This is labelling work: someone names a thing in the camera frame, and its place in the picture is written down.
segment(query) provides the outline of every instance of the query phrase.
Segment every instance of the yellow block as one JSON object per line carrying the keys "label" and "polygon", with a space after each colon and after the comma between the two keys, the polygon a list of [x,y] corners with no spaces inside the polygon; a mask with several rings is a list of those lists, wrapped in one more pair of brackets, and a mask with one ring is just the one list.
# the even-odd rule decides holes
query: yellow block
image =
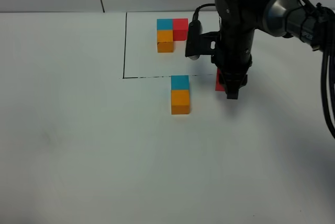
{"label": "yellow block", "polygon": [[189,90],[179,89],[171,91],[171,114],[189,114],[191,111]]}
{"label": "yellow block", "polygon": [[157,30],[157,52],[167,53],[173,51],[173,30]]}

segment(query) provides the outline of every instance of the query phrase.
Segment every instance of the blue block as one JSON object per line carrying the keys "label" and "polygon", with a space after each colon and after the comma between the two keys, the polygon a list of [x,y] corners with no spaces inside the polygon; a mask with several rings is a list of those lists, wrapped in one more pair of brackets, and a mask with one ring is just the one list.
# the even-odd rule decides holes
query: blue block
{"label": "blue block", "polygon": [[172,30],[172,19],[157,19],[157,30]]}
{"label": "blue block", "polygon": [[189,89],[188,76],[171,76],[171,90]]}

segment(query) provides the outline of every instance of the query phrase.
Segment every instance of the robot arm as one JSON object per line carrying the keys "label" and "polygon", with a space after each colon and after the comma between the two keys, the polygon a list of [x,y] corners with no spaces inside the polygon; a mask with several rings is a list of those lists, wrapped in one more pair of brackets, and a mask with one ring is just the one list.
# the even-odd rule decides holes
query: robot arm
{"label": "robot arm", "polygon": [[[220,30],[201,34],[198,12],[204,6],[215,6],[220,16]],[[331,101],[335,108],[335,70],[332,66],[335,45],[332,32],[335,15],[332,10],[309,0],[215,0],[214,4],[196,9],[189,24],[185,56],[197,59],[210,55],[211,62],[221,70],[220,82],[228,99],[237,99],[239,89],[247,84],[248,69],[252,64],[251,48],[255,29],[275,37],[297,37],[323,52],[321,73],[322,102],[328,128],[335,137],[327,102],[327,67]]]}

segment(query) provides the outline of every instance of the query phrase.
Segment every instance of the table surface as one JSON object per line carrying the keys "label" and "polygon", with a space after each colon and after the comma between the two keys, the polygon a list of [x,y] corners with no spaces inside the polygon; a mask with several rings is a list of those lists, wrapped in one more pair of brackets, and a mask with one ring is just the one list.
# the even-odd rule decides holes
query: table surface
{"label": "table surface", "polygon": [[[0,216],[333,223],[321,54],[257,31],[249,83],[226,100],[208,58],[156,53],[155,20],[191,14],[0,14]],[[174,74],[191,75],[190,115],[170,113]]]}

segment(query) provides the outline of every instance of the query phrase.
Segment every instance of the stacked blocks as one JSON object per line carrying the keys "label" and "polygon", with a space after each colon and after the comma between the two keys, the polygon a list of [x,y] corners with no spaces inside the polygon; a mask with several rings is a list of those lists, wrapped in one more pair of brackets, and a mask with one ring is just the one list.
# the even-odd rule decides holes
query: stacked blocks
{"label": "stacked blocks", "polygon": [[187,18],[157,19],[157,52],[173,52],[173,41],[185,41],[187,33]]}
{"label": "stacked blocks", "polygon": [[173,52],[172,19],[157,19],[157,52]]}
{"label": "stacked blocks", "polygon": [[188,76],[171,76],[171,114],[190,113]]}
{"label": "stacked blocks", "polygon": [[221,75],[221,71],[218,69],[216,72],[216,83],[215,83],[215,90],[218,92],[224,92],[225,88],[222,84],[220,84],[220,75]]}
{"label": "stacked blocks", "polygon": [[173,41],[185,41],[188,33],[188,19],[173,19]]}

